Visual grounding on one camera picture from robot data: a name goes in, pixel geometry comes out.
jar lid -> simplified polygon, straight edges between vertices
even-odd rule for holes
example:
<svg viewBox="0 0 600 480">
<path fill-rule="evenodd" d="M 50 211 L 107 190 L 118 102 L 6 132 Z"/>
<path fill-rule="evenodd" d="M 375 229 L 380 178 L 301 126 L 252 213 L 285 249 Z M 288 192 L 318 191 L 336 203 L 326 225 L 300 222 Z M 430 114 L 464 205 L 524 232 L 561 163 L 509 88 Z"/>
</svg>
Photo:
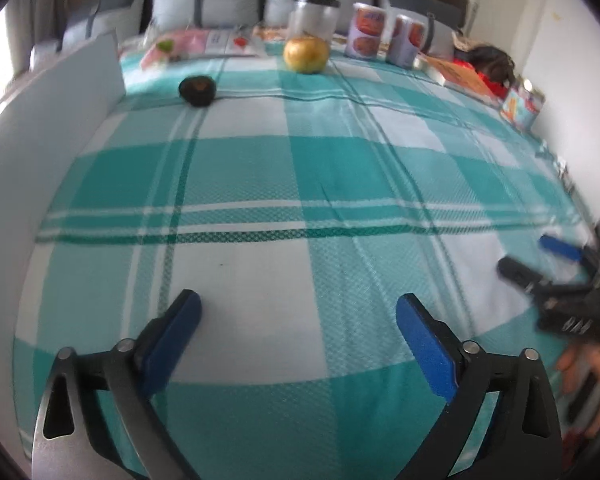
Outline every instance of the jar lid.
<svg viewBox="0 0 600 480">
<path fill-rule="evenodd" d="M 298 2 L 299 4 L 315 4 L 315 5 L 321 5 L 324 7 L 336 7 L 336 9 L 339 7 L 338 0 L 294 0 L 294 1 Z"/>
</svg>

green stripe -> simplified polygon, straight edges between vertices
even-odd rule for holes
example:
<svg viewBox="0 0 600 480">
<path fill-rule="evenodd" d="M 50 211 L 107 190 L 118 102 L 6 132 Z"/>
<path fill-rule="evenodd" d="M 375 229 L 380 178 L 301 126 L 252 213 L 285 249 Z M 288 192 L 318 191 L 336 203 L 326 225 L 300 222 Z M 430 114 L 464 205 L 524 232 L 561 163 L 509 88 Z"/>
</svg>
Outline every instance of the green stripe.
<svg viewBox="0 0 600 480">
<path fill-rule="evenodd" d="M 309 229 L 280 229 L 271 231 L 227 231 L 203 233 L 179 233 L 167 235 L 72 235 L 57 234 L 36 237 L 36 243 L 65 243 L 75 245 L 156 245 L 156 244 L 203 244 L 268 242 L 271 240 L 292 240 L 295 238 L 337 238 L 382 236 L 402 233 L 418 235 L 463 235 L 470 233 L 499 232 L 516 229 L 542 228 L 558 225 L 553 222 L 513 223 L 500 226 L 459 226 L 459 227 L 420 227 L 411 225 L 370 226 L 370 227 L 324 227 Z"/>
<path fill-rule="evenodd" d="M 215 84 L 219 85 L 220 76 L 226 65 L 227 58 L 224 58 L 218 68 L 218 72 L 215 76 Z M 182 168 L 180 171 L 179 182 L 177 183 L 177 192 L 173 204 L 173 214 L 171 215 L 171 222 L 169 224 L 169 235 L 168 245 L 164 254 L 164 264 L 162 267 L 162 281 L 160 284 L 160 294 L 158 299 L 158 313 L 163 314 L 167 310 L 169 303 L 169 290 L 171 289 L 171 273 L 173 272 L 173 253 L 175 240 L 177 239 L 177 228 L 180 222 L 180 216 L 182 213 L 182 205 L 184 204 L 184 196 L 187 189 L 187 179 L 189 177 L 189 171 L 191 167 L 191 159 L 193 158 L 193 150 L 195 150 L 195 144 L 197 142 L 197 136 L 200 132 L 200 128 L 205 123 L 206 115 L 208 114 L 209 108 L 204 108 L 202 115 L 195 126 L 191 139 L 187 145 L 187 151 L 182 161 Z"/>
<path fill-rule="evenodd" d="M 337 73 L 339 74 L 340 78 L 342 79 L 342 84 L 350 89 L 349 93 L 353 96 L 358 97 L 359 99 L 362 99 L 362 97 L 358 94 L 358 92 L 353 87 L 352 83 L 350 81 L 348 81 L 344 77 L 344 75 L 340 72 L 339 68 L 337 68 L 337 66 L 335 64 L 333 64 L 333 66 L 336 69 Z M 376 129 L 382 131 L 382 125 L 375 119 L 375 117 L 368 110 L 366 105 L 362 105 L 359 108 L 361 108 L 361 111 L 366 114 L 367 118 L 371 121 L 371 123 L 374 124 Z M 418 113 L 418 116 L 421 118 L 424 118 L 423 114 Z M 475 333 L 475 323 L 471 319 L 470 309 L 468 309 L 468 304 L 467 304 L 467 301 L 464 296 L 464 291 L 462 290 L 462 286 L 457 277 L 457 273 L 455 272 L 455 269 L 453 267 L 452 260 L 449 256 L 448 250 L 446 249 L 446 245 L 440 236 L 441 231 L 436 227 L 436 225 L 433 221 L 433 217 L 429 213 L 429 209 L 427 208 L 427 202 L 425 201 L 424 196 L 423 196 L 421 190 L 419 189 L 419 186 L 417 185 L 416 179 L 411 175 L 411 172 L 407 169 L 407 167 L 404 165 L 404 163 L 400 160 L 400 157 L 397 155 L 397 150 L 396 150 L 395 146 L 388 144 L 387 147 L 390 152 L 393 152 L 393 155 L 395 157 L 395 161 L 396 161 L 397 165 L 402 169 L 403 176 L 406 177 L 408 184 L 411 186 L 413 193 L 415 194 L 419 203 L 422 205 L 422 209 L 421 209 L 422 215 L 424 215 L 425 218 L 427 218 L 427 220 L 429 220 L 429 222 L 431 222 L 431 224 L 432 224 L 431 235 L 433 236 L 434 240 L 437 240 L 439 246 L 441 247 L 441 249 L 444 253 L 445 259 L 446 259 L 445 262 L 440 262 L 440 264 L 444 265 L 444 263 L 446 263 L 446 266 L 448 267 L 449 272 L 451 273 L 451 279 L 455 285 L 455 290 L 457 291 L 460 301 L 462 302 L 463 311 L 466 313 L 469 330 L 471 333 Z"/>
<path fill-rule="evenodd" d="M 364 106 L 386 108 L 387 110 L 393 110 L 395 112 L 411 112 L 411 113 L 414 112 L 413 107 L 410 106 L 409 104 L 404 103 L 404 102 L 397 102 L 388 97 L 386 99 L 382 100 L 382 102 L 380 102 L 372 96 L 365 96 L 366 97 L 366 103 L 365 103 L 365 101 L 362 99 L 361 96 L 358 98 L 355 98 L 350 95 L 340 95 L 336 92 L 334 92 L 333 94 L 327 94 L 327 95 L 322 95 L 322 96 L 316 97 L 314 92 L 308 92 L 308 91 L 298 91 L 298 90 L 283 89 L 283 88 L 271 88 L 270 90 L 268 90 L 268 92 L 274 92 L 274 91 L 275 92 L 287 92 L 287 93 L 285 93 L 285 94 L 270 94 L 267 92 L 262 92 L 262 90 L 258 90 L 258 91 L 254 91 L 253 93 L 250 93 L 250 94 L 231 95 L 230 92 L 232 92 L 232 91 L 227 90 L 227 91 L 222 91 L 222 92 L 219 91 L 218 97 L 221 97 L 222 99 L 253 99 L 253 98 L 270 97 L 270 98 L 290 100 L 290 101 L 300 101 L 300 102 L 317 102 L 317 101 L 324 101 L 326 99 L 337 99 L 337 100 L 350 101 L 355 104 L 364 105 Z M 142 95 L 138 95 L 137 99 L 138 100 L 134 101 L 133 103 L 130 103 L 130 102 L 120 103 L 118 105 L 118 107 L 116 108 L 116 111 L 126 112 L 126 111 L 132 111 L 132 110 L 133 111 L 142 110 L 142 109 L 146 109 L 146 108 L 159 108 L 159 107 L 173 106 L 176 104 L 181 104 L 181 102 L 182 102 L 182 99 L 176 95 L 165 96 L 165 95 L 158 94 L 156 97 L 152 98 L 147 94 L 142 94 Z M 385 102 L 391 102 L 391 104 L 393 106 L 387 105 Z M 431 114 L 431 113 L 427 113 L 424 110 L 418 109 L 417 117 L 425 118 L 425 119 L 433 119 L 433 120 L 442 121 L 442 122 L 448 122 L 449 124 L 460 125 L 458 123 L 457 117 L 452 113 L 441 116 L 439 114 Z"/>
</svg>

book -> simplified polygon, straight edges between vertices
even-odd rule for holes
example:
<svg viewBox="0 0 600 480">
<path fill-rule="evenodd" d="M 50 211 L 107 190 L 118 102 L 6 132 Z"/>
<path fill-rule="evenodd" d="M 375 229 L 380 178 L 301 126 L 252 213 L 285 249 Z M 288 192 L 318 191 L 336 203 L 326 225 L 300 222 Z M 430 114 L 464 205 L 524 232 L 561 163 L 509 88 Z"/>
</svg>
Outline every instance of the book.
<svg viewBox="0 0 600 480">
<path fill-rule="evenodd" d="M 424 72 L 439 85 L 468 95 L 485 105 L 499 108 L 499 99 L 474 70 L 434 57 L 421 57 L 425 62 Z"/>
<path fill-rule="evenodd" d="M 238 29 L 174 30 L 157 38 L 140 61 L 142 69 L 201 57 L 266 57 L 264 43 Z"/>
</svg>

teal plaid bedspread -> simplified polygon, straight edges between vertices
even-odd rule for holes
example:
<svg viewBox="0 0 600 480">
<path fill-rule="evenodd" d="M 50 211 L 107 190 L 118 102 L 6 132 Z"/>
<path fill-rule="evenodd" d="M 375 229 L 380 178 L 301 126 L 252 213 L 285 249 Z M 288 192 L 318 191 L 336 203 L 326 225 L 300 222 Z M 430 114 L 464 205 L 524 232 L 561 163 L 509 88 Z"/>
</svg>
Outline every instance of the teal plaid bedspread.
<svg viewBox="0 0 600 480">
<path fill-rule="evenodd" d="M 496 110 L 338 52 L 311 76 L 275 55 L 123 70 L 128 94 L 76 158 L 30 260 L 14 340 L 27 454 L 58 349 L 135 337 L 183 288 L 203 319 L 154 405 L 209 480 L 394 478 L 443 407 L 395 325 L 405 292 L 461 339 L 554 363 L 561 343 L 534 330 L 495 265 L 512 254 L 572 278 L 537 239 L 586 229 L 538 143 Z M 177 97 L 200 73 L 217 82 L 209 108 Z"/>
</svg>

food can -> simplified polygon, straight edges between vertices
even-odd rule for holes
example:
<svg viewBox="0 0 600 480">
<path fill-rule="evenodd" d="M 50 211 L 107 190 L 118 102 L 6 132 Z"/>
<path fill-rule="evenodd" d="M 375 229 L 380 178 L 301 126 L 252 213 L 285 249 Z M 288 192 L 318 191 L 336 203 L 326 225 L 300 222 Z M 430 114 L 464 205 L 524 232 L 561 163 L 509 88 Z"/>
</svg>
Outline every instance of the food can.
<svg viewBox="0 0 600 480">
<path fill-rule="evenodd" d="M 366 4 L 353 5 L 353 18 L 349 26 L 349 37 L 345 56 L 357 59 L 375 59 L 384 30 L 386 12 L 380 7 Z"/>
<path fill-rule="evenodd" d="M 544 94 L 531 81 L 518 77 L 502 102 L 500 115 L 518 130 L 528 132 L 542 110 L 544 101 Z"/>
<path fill-rule="evenodd" d="M 386 53 L 386 62 L 402 68 L 413 68 L 417 53 L 424 41 L 425 28 L 424 23 L 404 14 L 398 14 L 389 50 Z"/>
</svg>

